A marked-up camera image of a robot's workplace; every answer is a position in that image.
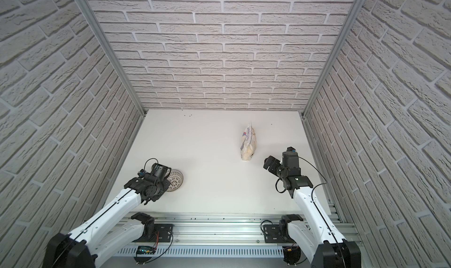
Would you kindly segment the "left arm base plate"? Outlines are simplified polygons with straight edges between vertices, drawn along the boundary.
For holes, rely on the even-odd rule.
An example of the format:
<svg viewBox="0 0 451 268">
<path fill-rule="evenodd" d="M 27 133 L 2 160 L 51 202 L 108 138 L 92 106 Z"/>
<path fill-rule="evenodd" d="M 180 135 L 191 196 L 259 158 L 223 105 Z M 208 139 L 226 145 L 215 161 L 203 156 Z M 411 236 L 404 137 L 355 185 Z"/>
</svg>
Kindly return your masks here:
<svg viewBox="0 0 451 268">
<path fill-rule="evenodd" d="M 136 239 L 135 242 L 163 242 L 169 243 L 171 240 L 171 233 L 173 231 L 173 224 L 161 223 L 155 225 L 145 225 L 143 235 Z"/>
</svg>

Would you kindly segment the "clear oats bag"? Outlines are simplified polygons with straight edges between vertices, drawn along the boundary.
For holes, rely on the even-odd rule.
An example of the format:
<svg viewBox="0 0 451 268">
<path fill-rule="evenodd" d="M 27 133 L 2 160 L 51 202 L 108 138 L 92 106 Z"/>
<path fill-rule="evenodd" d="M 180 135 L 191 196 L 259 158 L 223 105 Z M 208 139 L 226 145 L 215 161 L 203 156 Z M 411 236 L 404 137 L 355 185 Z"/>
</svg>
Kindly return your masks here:
<svg viewBox="0 0 451 268">
<path fill-rule="evenodd" d="M 245 128 L 242 135 L 240 155 L 242 161 L 250 161 L 257 149 L 257 136 L 252 123 Z"/>
</svg>

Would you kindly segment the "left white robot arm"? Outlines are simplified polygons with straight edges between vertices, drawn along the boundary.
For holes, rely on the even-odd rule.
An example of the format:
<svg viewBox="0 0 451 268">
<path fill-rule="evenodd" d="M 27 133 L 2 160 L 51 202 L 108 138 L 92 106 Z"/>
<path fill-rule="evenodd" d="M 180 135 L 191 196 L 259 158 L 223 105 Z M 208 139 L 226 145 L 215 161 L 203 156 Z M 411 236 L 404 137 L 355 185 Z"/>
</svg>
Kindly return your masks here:
<svg viewBox="0 0 451 268">
<path fill-rule="evenodd" d="M 141 169 L 99 212 L 68 234 L 58 233 L 47 244 L 45 268 L 99 268 L 133 241 L 164 239 L 155 228 L 154 217 L 138 212 L 118 230 L 112 229 L 141 204 L 156 202 L 170 188 L 171 168 L 154 163 Z"/>
</svg>

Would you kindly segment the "patterned ceramic breakfast bowl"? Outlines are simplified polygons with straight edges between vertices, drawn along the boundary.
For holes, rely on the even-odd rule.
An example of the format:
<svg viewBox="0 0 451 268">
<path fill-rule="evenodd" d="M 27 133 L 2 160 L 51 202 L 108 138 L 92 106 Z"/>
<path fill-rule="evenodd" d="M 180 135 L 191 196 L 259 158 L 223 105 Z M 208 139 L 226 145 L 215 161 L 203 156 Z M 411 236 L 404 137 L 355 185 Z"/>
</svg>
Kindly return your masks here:
<svg viewBox="0 0 451 268">
<path fill-rule="evenodd" d="M 166 179 L 170 182 L 167 192 L 174 192 L 182 186 L 184 176 L 181 171 L 173 169 Z"/>
</svg>

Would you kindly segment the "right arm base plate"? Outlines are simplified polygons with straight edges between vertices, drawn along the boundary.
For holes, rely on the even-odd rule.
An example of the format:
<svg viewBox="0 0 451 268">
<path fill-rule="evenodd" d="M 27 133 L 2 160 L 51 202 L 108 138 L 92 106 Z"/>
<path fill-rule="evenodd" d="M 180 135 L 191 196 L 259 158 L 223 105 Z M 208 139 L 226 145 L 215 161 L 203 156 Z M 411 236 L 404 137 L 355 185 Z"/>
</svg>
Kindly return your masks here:
<svg viewBox="0 0 451 268">
<path fill-rule="evenodd" d="M 261 227 L 265 243 L 292 243 L 293 240 L 283 235 L 279 225 L 263 224 Z"/>
</svg>

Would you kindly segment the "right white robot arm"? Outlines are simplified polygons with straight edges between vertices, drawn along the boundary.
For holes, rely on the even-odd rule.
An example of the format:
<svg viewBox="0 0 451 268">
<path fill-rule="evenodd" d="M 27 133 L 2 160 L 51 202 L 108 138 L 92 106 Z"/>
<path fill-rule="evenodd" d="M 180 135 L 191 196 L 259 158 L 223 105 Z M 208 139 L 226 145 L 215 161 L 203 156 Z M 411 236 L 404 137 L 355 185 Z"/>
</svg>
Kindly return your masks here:
<svg viewBox="0 0 451 268">
<path fill-rule="evenodd" d="M 284 262 L 298 265 L 309 262 L 312 268 L 360 268 L 361 251 L 337 229 L 319 203 L 316 187 L 301 173 L 296 150 L 288 147 L 282 160 L 269 156 L 264 169 L 283 183 L 284 190 L 300 208 L 303 216 L 283 215 L 278 224 L 279 239 L 298 246 L 284 249 Z"/>
</svg>

